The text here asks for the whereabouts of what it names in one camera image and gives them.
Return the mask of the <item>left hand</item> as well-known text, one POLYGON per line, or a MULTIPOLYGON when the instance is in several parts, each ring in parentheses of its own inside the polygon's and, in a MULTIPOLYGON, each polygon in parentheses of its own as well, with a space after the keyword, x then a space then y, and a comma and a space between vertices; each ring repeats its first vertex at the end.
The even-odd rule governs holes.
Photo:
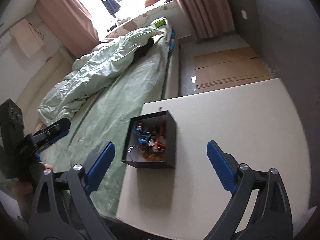
POLYGON ((33 163, 27 168, 27 172, 12 183, 12 193, 15 196, 25 196, 35 191, 41 176, 45 170, 53 171, 52 165, 42 162, 33 163))

